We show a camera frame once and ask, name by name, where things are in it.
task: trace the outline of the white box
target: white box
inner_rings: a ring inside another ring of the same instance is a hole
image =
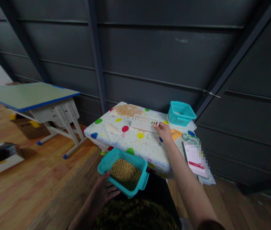
[[[10,156],[0,162],[0,172],[12,167],[13,165],[18,164],[23,161],[23,157],[20,156],[18,148],[12,143],[1,143],[0,147],[7,146],[10,148]]]

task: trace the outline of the soybean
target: soybean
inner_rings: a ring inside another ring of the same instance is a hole
[[[129,191],[133,191],[139,182],[142,172],[126,160],[120,158],[111,167],[111,177]]]

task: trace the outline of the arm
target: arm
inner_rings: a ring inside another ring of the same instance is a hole
[[[98,178],[84,205],[69,225],[68,230],[93,229],[94,222],[101,209],[109,200],[120,193],[116,187],[106,182],[110,174],[111,172],[108,171]]]
[[[160,123],[159,126],[154,125],[154,128],[166,145],[178,191],[194,229],[205,220],[219,222],[207,194],[172,140],[170,127]]]

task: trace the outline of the teal basket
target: teal basket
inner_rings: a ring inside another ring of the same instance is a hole
[[[129,162],[130,164],[132,164],[134,167],[136,167],[142,172],[139,182],[136,185],[136,188],[133,191],[129,191],[127,188],[122,186],[119,182],[117,182],[111,176],[107,179],[107,181],[109,181],[116,188],[118,188],[128,198],[132,198],[138,193],[139,190],[145,189],[145,186],[148,181],[148,176],[149,176],[149,173],[146,172],[147,161],[143,160],[140,157],[136,157],[129,153],[123,152],[122,150],[114,148],[110,152],[108,152],[107,155],[103,157],[103,159],[98,165],[97,170],[101,175],[105,174],[106,172],[110,170],[112,165],[120,158],[126,160],[127,162]]]
[[[171,101],[168,119],[173,125],[186,127],[191,120],[196,119],[196,115],[189,104]]]

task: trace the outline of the pile of soybeans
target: pile of soybeans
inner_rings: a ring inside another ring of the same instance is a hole
[[[111,177],[129,191],[138,184],[142,172],[124,159],[118,159],[111,167]]]
[[[125,104],[125,105],[119,105],[116,107],[116,112],[120,116],[126,116],[131,117],[135,114],[143,115],[143,110],[135,105]]]

